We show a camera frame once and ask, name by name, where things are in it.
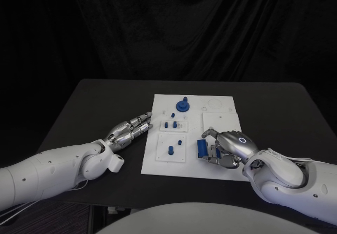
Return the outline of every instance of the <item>black table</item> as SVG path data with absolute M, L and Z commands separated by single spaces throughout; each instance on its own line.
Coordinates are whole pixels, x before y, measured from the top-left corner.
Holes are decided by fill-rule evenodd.
M 337 164 L 337 138 L 297 83 L 82 80 L 39 151 L 84 144 L 107 136 L 114 125 L 151 111 L 154 94 L 233 96 L 244 133 L 261 149 Z M 141 175 L 147 134 L 118 152 L 125 163 L 58 201 L 144 209 L 176 202 L 210 202 L 269 213 L 301 225 L 324 222 L 267 203 L 248 182 Z

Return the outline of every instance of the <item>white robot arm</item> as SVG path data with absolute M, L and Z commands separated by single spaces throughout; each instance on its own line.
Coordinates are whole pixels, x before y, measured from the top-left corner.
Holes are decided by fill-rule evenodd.
M 120 123 L 105 140 L 43 151 L 0 168 L 0 211 L 64 193 L 82 181 L 100 177 L 107 168 L 118 172 L 124 159 L 114 153 L 153 127 L 150 117 L 147 112 Z
M 209 129 L 202 137 L 208 135 L 216 139 L 220 156 L 212 154 L 203 159 L 229 169 L 236 169 L 242 162 L 242 173 L 267 202 L 337 225 L 337 165 L 290 158 L 272 149 L 258 150 L 242 132 L 219 133 Z

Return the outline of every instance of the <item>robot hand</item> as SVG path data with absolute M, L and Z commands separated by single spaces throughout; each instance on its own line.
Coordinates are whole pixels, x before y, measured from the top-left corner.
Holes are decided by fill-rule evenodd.
M 337 225 L 337 165 L 290 158 L 272 149 L 258 150 L 252 139 L 241 132 L 209 129 L 202 137 L 216 139 L 220 157 L 203 157 L 229 169 L 245 164 L 242 173 L 254 191 L 269 203 L 284 205 L 310 217 Z
M 151 112 L 120 123 L 104 140 L 40 152 L 17 164 L 0 168 L 0 211 L 39 201 L 98 178 L 107 168 L 118 172 L 124 163 L 114 154 L 151 127 Z

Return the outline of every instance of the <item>black backdrop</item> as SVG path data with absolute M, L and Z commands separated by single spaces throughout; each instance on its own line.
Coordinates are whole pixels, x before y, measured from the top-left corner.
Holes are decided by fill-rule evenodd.
M 0 21 L 9 164 L 84 78 L 300 82 L 337 131 L 336 0 L 2 1 Z

